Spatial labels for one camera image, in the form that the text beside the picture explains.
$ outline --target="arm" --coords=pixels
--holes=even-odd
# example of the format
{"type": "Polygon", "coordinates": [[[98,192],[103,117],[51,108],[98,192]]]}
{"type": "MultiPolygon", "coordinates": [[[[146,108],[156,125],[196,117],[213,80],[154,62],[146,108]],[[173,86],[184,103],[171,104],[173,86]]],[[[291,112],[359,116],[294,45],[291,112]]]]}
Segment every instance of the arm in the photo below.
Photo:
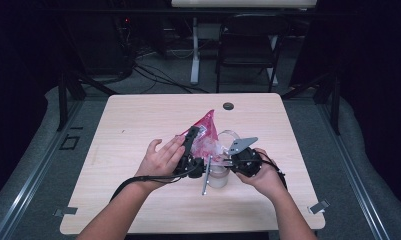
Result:
{"type": "MultiPolygon", "coordinates": [[[[184,136],[175,137],[159,151],[153,140],[135,176],[171,176],[184,153],[184,136]]],[[[164,186],[158,182],[134,182],[126,186],[79,234],[78,239],[124,239],[147,197],[164,186]]]]}
{"type": "MultiPolygon", "coordinates": [[[[268,161],[263,156],[266,155],[264,150],[258,148],[255,150],[260,153],[263,160],[268,161]]],[[[254,177],[248,178],[240,173],[237,173],[237,176],[243,183],[252,185],[272,202],[281,239],[316,239],[273,167],[263,164],[254,177]]]]}

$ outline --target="pink plastic bag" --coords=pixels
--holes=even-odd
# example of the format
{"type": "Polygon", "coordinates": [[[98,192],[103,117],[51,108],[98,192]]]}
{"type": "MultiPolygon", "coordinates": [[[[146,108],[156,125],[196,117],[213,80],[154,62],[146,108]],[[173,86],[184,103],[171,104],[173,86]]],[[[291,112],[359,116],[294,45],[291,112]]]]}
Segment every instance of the pink plastic bag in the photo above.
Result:
{"type": "Polygon", "coordinates": [[[218,133],[213,122],[214,113],[215,110],[210,110],[193,125],[200,128],[200,130],[191,147],[191,155],[194,158],[203,158],[205,162],[209,159],[209,156],[212,156],[212,165],[225,165],[222,161],[222,149],[218,141],[218,133]]]}

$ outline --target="hand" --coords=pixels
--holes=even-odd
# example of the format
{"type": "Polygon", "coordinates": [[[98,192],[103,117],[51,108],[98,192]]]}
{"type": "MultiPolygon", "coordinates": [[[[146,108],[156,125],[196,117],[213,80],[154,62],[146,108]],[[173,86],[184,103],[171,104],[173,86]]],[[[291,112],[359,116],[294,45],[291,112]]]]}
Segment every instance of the hand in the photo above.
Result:
{"type": "MultiPolygon", "coordinates": [[[[260,148],[255,148],[255,150],[259,153],[262,160],[269,161],[265,150],[260,148]]],[[[260,171],[253,177],[249,178],[241,173],[236,173],[236,175],[243,183],[252,185],[258,192],[270,199],[278,195],[281,191],[286,191],[277,171],[269,164],[262,164],[260,171]]]]}
{"type": "MultiPolygon", "coordinates": [[[[147,148],[146,155],[135,173],[138,176],[171,176],[184,154],[184,136],[177,136],[156,152],[156,147],[162,143],[161,139],[153,140],[147,148]]],[[[147,191],[152,192],[164,186],[164,183],[146,181],[139,182],[147,191]]]]}

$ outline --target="table top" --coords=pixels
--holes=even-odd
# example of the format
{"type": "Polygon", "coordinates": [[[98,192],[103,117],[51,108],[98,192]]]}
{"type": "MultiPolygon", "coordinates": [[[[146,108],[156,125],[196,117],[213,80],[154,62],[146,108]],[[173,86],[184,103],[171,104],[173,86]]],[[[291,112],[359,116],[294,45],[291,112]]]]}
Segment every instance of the table top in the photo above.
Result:
{"type": "MultiPolygon", "coordinates": [[[[308,212],[318,203],[281,98],[273,93],[116,95],[109,98],[65,215],[63,234],[78,234],[109,202],[116,188],[132,177],[148,144],[168,142],[215,110],[219,132],[258,137],[251,147],[268,152],[286,173],[288,190],[312,229],[325,225],[322,213],[308,212]],[[233,110],[223,104],[234,104],[233,110]]],[[[221,189],[207,188],[203,177],[183,178],[154,191],[129,233],[204,233],[277,230],[271,202],[230,173],[221,189]]]]}
{"type": "Polygon", "coordinates": [[[314,8],[317,0],[172,0],[173,7],[314,8]]]}

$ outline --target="office chair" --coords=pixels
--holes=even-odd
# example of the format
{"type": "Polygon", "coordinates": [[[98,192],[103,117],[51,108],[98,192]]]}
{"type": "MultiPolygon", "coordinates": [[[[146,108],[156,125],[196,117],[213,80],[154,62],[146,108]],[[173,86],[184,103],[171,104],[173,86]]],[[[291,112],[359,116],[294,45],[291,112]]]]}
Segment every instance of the office chair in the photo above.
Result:
{"type": "Polygon", "coordinates": [[[271,92],[281,44],[289,31],[289,23],[281,16],[239,14],[225,19],[219,33],[216,92],[219,93],[221,66],[260,68],[260,73],[273,68],[268,88],[271,92]],[[277,36],[274,48],[271,36],[277,36]]]}

